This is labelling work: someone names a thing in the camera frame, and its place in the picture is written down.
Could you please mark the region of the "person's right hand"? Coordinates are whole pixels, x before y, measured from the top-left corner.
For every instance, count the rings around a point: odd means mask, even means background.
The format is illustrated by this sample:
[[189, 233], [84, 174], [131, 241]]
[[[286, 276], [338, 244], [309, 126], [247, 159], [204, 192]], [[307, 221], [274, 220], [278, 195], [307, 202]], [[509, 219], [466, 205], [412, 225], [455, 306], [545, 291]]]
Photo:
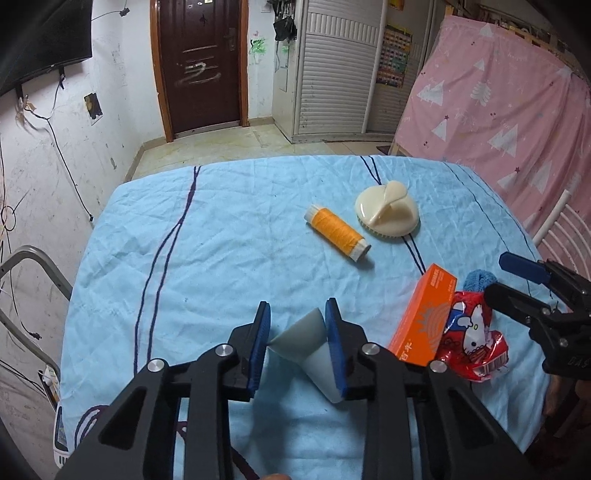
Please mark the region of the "person's right hand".
[[574, 390], [579, 398], [585, 395], [582, 382], [552, 375], [545, 396], [543, 415], [554, 415], [571, 390]]

